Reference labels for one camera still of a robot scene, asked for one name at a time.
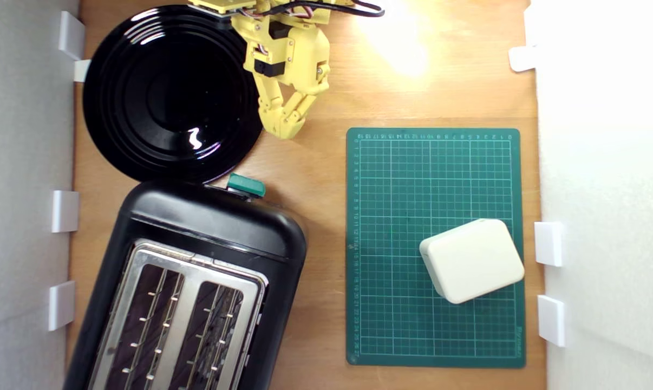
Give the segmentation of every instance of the black toaster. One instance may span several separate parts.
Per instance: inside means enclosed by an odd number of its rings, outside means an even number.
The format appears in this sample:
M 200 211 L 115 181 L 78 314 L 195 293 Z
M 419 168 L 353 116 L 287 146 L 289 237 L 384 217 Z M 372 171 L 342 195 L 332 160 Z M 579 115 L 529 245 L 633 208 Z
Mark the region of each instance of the black toaster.
M 306 248 L 294 215 L 243 185 L 142 183 L 119 211 L 64 390 L 268 388 Z

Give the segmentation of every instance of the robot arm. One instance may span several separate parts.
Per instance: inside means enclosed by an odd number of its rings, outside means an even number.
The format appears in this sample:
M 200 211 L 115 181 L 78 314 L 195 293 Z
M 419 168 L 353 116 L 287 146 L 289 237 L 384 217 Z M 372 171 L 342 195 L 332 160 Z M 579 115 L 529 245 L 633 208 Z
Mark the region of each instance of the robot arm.
M 230 17 L 235 31 L 247 41 L 243 67 L 254 74 L 259 91 L 259 116 L 265 130 L 278 138 L 293 138 L 305 123 L 317 96 L 329 89 L 329 40 L 318 24 L 328 24 L 331 9 L 356 15 L 381 16 L 381 8 L 359 0 L 190 0 L 221 17 Z M 346 5 L 365 5 L 364 12 Z M 284 102 L 279 83 L 295 92 Z

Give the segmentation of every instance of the toaster grill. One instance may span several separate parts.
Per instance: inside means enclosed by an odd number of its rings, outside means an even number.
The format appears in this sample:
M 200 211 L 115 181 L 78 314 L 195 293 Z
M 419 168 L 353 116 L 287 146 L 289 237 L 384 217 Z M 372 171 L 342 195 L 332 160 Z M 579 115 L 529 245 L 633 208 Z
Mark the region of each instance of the toaster grill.
M 90 388 L 235 389 L 266 288 L 259 272 L 137 242 Z

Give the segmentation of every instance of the wooden table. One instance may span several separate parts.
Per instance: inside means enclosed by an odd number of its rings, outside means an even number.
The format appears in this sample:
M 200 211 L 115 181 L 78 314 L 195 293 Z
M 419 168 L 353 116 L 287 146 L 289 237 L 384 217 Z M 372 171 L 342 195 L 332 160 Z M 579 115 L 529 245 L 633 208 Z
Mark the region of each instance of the wooden table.
M 540 217 L 534 75 L 514 74 L 507 50 L 524 42 L 528 0 L 386 0 L 387 15 L 332 14 L 331 89 L 299 135 L 264 134 L 237 172 L 267 183 L 273 198 L 309 220 L 311 241 L 281 353 L 274 389 L 445 390 L 545 388 L 545 346 L 536 295 L 544 289 L 534 261 L 533 222 Z M 156 0 L 83 0 L 86 54 L 119 22 Z M 71 241 L 76 322 L 86 310 L 117 210 L 136 182 L 119 173 L 91 142 L 76 99 L 74 187 L 81 227 Z M 528 363 L 522 370 L 350 366 L 345 358 L 345 141 L 352 126 L 517 127 L 522 141 Z

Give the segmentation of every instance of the white bracket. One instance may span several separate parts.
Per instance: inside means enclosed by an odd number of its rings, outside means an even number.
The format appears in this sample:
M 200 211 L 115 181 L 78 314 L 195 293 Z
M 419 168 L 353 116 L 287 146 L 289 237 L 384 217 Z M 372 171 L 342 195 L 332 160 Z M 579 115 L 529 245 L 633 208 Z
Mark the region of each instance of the white bracket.
M 76 283 L 69 281 L 50 287 L 50 308 L 47 329 L 53 332 L 74 320 Z
M 560 222 L 535 222 L 536 261 L 553 267 L 562 267 L 562 224 Z
M 74 191 L 55 191 L 52 195 L 52 233 L 79 229 L 80 196 Z
M 565 304 L 539 295 L 539 335 L 556 346 L 565 346 Z
M 510 67 L 515 72 L 534 69 L 538 59 L 538 44 L 540 39 L 540 19 L 537 5 L 529 5 L 524 10 L 524 31 L 526 45 L 510 49 Z
M 91 60 L 81 60 L 74 62 L 74 81 L 86 82 L 88 67 L 91 66 Z
M 72 60 L 83 59 L 86 26 L 67 11 L 62 11 L 59 49 Z
M 91 60 L 83 59 L 85 46 L 86 26 L 79 22 L 74 15 L 62 11 L 59 50 L 74 60 L 74 81 L 76 82 L 86 81 L 86 73 L 91 65 Z

